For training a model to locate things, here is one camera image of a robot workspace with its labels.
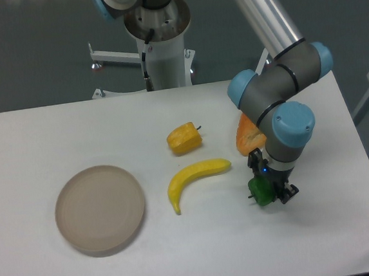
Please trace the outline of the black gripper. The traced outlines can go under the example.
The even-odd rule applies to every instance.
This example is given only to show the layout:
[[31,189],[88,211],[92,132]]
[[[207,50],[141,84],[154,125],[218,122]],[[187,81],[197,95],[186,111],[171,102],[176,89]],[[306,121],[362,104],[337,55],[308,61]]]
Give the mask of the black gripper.
[[253,171],[253,174],[262,174],[270,181],[276,193],[276,198],[282,204],[288,203],[298,193],[298,188],[289,183],[289,176],[294,168],[289,170],[273,169],[263,157],[260,148],[256,148],[248,154],[247,165]]

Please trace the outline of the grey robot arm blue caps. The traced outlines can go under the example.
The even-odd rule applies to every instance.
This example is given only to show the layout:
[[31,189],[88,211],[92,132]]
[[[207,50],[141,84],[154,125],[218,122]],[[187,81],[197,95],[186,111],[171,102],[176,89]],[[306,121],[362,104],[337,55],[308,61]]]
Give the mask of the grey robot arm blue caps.
[[[183,0],[93,1],[103,17],[123,18],[137,43],[148,91],[187,84],[183,38],[191,13]],[[316,121],[310,108],[293,97],[330,72],[333,58],[326,46],[302,37],[278,0],[235,1],[272,57],[267,71],[241,71],[227,88],[233,104],[266,137],[247,155],[254,174],[250,195],[259,206],[286,203],[298,193],[289,176]]]

